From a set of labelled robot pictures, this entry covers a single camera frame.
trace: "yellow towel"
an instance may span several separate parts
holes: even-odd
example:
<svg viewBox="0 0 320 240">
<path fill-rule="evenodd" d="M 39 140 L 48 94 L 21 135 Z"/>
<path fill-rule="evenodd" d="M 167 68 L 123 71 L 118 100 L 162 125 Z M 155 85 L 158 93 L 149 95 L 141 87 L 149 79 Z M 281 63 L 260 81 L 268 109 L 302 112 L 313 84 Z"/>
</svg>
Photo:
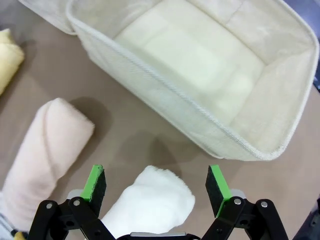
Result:
<svg viewBox="0 0 320 240">
<path fill-rule="evenodd" d="M 24 59 L 24 52 L 12 39 L 10 30 L 0 31 L 0 95 Z"/>
</svg>

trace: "towel fold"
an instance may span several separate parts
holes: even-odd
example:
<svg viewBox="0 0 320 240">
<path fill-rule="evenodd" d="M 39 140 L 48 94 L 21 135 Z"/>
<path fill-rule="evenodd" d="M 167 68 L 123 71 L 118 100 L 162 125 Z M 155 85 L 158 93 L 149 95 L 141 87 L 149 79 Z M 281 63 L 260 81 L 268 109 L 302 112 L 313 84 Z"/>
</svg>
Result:
<svg viewBox="0 0 320 240">
<path fill-rule="evenodd" d="M 10 30 L 0 31 L 0 95 L 24 59 L 24 52 L 15 44 Z"/>
<path fill-rule="evenodd" d="M 195 196 L 174 173 L 147 166 L 101 221 L 116 239 L 132 232 L 161 234 L 183 224 L 194 205 Z"/>
<path fill-rule="evenodd" d="M 29 231 L 38 205 L 75 162 L 94 125 L 61 98 L 36 113 L 3 186 L 2 214 L 21 231 Z"/>
</svg>

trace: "silver bolt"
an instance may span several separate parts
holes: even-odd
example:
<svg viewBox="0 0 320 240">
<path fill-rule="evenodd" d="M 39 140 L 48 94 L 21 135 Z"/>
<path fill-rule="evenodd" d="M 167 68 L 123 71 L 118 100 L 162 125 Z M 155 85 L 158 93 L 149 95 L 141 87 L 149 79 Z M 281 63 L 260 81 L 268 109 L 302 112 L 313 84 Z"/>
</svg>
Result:
<svg viewBox="0 0 320 240">
<path fill-rule="evenodd" d="M 75 200 L 75 201 L 73 202 L 73 205 L 79 206 L 79 205 L 80 205 L 80 201 L 79 201 L 79 200 Z"/>
<path fill-rule="evenodd" d="M 262 206 L 263 208 L 266 208 L 266 207 L 268 207 L 268 203 L 266 203 L 265 201 L 263 201 L 263 202 L 261 202 L 261 206 Z"/>
<path fill-rule="evenodd" d="M 236 198 L 233 202 L 236 205 L 240 205 L 241 204 L 241 200 L 239 198 Z"/>
</svg>

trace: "fabric basket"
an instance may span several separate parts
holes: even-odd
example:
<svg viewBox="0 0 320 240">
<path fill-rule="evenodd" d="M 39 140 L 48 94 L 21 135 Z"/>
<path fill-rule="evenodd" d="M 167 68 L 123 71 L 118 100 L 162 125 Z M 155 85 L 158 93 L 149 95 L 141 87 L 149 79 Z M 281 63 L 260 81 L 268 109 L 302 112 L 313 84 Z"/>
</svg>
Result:
<svg viewBox="0 0 320 240">
<path fill-rule="evenodd" d="M 72 0 L 66 15 L 94 63 L 210 155 L 286 149 L 319 43 L 282 0 Z"/>
<path fill-rule="evenodd" d="M 19 0 L 19 2 L 66 34 L 75 35 L 66 16 L 67 0 Z"/>
</svg>

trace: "green tape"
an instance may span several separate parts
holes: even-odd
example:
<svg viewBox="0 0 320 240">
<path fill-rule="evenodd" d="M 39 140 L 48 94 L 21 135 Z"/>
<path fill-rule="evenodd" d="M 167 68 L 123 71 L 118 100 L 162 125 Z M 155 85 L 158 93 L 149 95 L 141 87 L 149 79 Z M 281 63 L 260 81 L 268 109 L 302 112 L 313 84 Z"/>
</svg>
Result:
<svg viewBox="0 0 320 240">
<path fill-rule="evenodd" d="M 100 174 L 103 172 L 104 168 L 102 165 L 93 165 L 89 178 L 86 181 L 83 192 L 81 196 L 86 202 L 90 202 L 92 199 L 93 192 L 95 190 L 96 184 Z"/>
<path fill-rule="evenodd" d="M 220 213 L 221 213 L 221 210 L 222 208 L 224 207 L 225 205 L 225 202 L 228 201 L 230 198 L 232 198 L 232 194 L 231 194 L 231 191 L 228 187 L 228 184 L 225 180 L 225 177 L 224 175 L 222 174 L 221 170 L 220 170 L 220 167 L 218 165 L 211 165 L 211 170 L 212 170 L 212 174 L 216 180 L 216 183 L 219 187 L 219 190 L 222 194 L 222 197 L 223 197 L 223 200 L 222 200 L 222 203 L 220 205 L 220 208 L 219 208 L 219 211 L 216 215 L 216 217 L 219 217 Z"/>
</svg>

